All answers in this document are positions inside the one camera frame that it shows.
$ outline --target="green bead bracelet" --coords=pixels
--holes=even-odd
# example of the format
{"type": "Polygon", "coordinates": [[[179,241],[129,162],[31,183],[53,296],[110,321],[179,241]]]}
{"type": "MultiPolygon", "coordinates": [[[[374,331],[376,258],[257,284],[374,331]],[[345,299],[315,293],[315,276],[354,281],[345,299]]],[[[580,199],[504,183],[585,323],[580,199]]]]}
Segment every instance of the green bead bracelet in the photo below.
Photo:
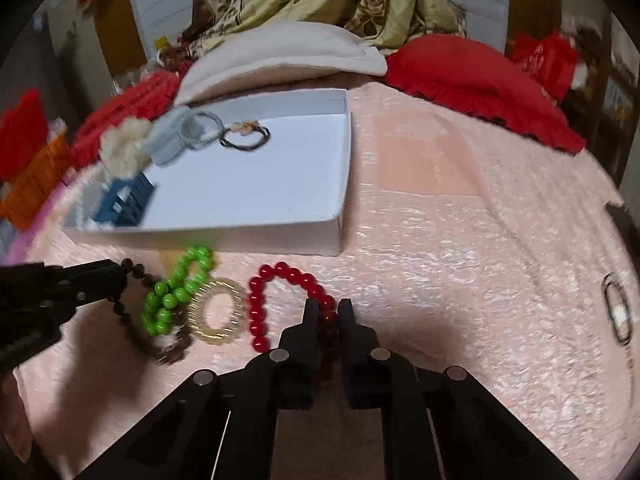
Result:
{"type": "Polygon", "coordinates": [[[154,291],[146,295],[142,326],[150,336],[166,335],[172,328],[172,311],[178,304],[189,303],[203,283],[209,281],[213,268],[211,250],[204,246],[191,246],[178,256],[177,267],[165,282],[156,282],[154,291]],[[197,269],[188,279],[192,264],[197,269]]]}

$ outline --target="white cardboard box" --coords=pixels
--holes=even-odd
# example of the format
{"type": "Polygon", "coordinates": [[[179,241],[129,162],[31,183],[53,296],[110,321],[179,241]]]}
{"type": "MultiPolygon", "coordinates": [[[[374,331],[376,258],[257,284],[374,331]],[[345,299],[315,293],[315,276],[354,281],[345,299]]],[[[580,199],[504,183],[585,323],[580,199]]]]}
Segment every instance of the white cardboard box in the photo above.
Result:
{"type": "Polygon", "coordinates": [[[225,124],[258,119],[271,139],[254,152],[215,142],[152,166],[145,174],[156,191],[135,228],[88,221],[99,198],[96,185],[87,185],[66,218],[68,236],[150,249],[203,244],[219,251],[339,254],[351,163],[347,92],[272,92],[202,108],[225,124]]]}

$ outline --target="metal screw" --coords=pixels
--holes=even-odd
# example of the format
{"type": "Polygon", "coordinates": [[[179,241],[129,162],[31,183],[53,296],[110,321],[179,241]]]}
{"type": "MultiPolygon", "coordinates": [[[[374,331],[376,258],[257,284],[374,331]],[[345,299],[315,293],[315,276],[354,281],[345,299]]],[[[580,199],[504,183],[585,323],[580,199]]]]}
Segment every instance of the metal screw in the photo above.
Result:
{"type": "Polygon", "coordinates": [[[452,366],[447,369],[447,375],[449,376],[449,379],[453,381],[464,381],[467,373],[462,366],[452,366]]]}
{"type": "Polygon", "coordinates": [[[276,363],[282,363],[289,359],[289,352],[287,352],[284,348],[273,349],[269,354],[269,359],[276,363]]]}
{"type": "Polygon", "coordinates": [[[209,384],[213,380],[213,374],[209,370],[200,370],[193,375],[193,382],[198,386],[209,384]]]}
{"type": "Polygon", "coordinates": [[[373,357],[376,361],[386,361],[391,357],[391,352],[386,348],[374,348],[371,351],[371,357],[373,357]]]}

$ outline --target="pink cloth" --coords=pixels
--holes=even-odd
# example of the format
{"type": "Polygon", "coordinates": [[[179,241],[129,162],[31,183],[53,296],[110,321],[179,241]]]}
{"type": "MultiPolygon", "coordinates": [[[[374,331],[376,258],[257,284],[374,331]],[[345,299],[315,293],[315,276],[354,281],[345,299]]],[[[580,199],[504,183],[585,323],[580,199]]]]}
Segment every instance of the pink cloth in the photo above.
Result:
{"type": "Polygon", "coordinates": [[[53,208],[60,197],[64,195],[65,189],[66,184],[63,182],[58,184],[58,187],[51,192],[49,198],[47,198],[40,208],[40,211],[38,211],[38,214],[33,219],[29,228],[24,232],[18,231],[15,234],[14,240],[11,242],[11,246],[9,247],[7,254],[5,256],[0,254],[1,265],[14,266],[23,263],[35,235],[42,228],[51,208],[53,208]]]}
{"type": "MultiPolygon", "coordinates": [[[[279,259],[314,273],[328,293],[353,300],[383,345],[425,368],[462,365],[581,479],[615,478],[640,442],[640,388],[632,388],[638,370],[626,368],[600,283],[618,273],[634,319],[640,297],[604,211],[620,202],[608,176],[587,151],[555,152],[363,76],[308,83],[322,84],[350,88],[344,251],[335,258],[220,253],[215,274],[245,283],[260,264],[279,259]]],[[[72,243],[60,222],[78,191],[72,186],[52,209],[31,259],[69,266],[128,256],[164,274],[175,253],[72,243]]],[[[214,200],[214,183],[207,191],[214,200]]],[[[140,310],[143,294],[137,283],[127,289],[130,312],[140,310]]],[[[275,345],[300,322],[303,294],[274,281],[266,297],[275,345]]],[[[228,306],[214,308],[210,322],[226,316],[228,306]]],[[[127,342],[106,302],[80,308],[64,332],[17,373],[36,439],[64,478],[194,370],[224,373],[255,356],[245,333],[221,347],[196,341],[184,361],[159,367],[127,342]]],[[[639,344],[631,343],[635,362],[639,344]]],[[[346,454],[364,439],[370,461],[363,462],[374,463],[380,448],[362,426],[343,423],[340,408],[331,410],[288,425],[306,431],[311,419],[332,423],[308,433],[336,436],[320,439],[332,441],[318,448],[321,466],[306,475],[298,461],[279,478],[376,478],[347,467],[346,454]],[[333,442],[342,448],[326,452],[333,442]]]]}

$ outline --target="wooden furniture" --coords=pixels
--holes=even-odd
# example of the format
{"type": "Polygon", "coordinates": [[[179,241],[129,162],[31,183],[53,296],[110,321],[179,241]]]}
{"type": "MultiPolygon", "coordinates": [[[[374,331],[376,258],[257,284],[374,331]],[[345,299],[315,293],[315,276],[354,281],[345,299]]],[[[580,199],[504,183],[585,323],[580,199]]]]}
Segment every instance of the wooden furniture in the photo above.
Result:
{"type": "Polygon", "coordinates": [[[611,23],[606,20],[603,37],[581,34],[576,47],[590,66],[590,78],[584,90],[569,90],[561,104],[572,129],[587,140],[587,148],[620,186],[640,116],[640,91],[611,63],[611,23]],[[632,112],[625,121],[615,121],[604,110],[609,80],[629,97],[632,112]]]}
{"type": "Polygon", "coordinates": [[[93,5],[95,31],[111,76],[146,63],[129,0],[98,0],[93,5]]]}

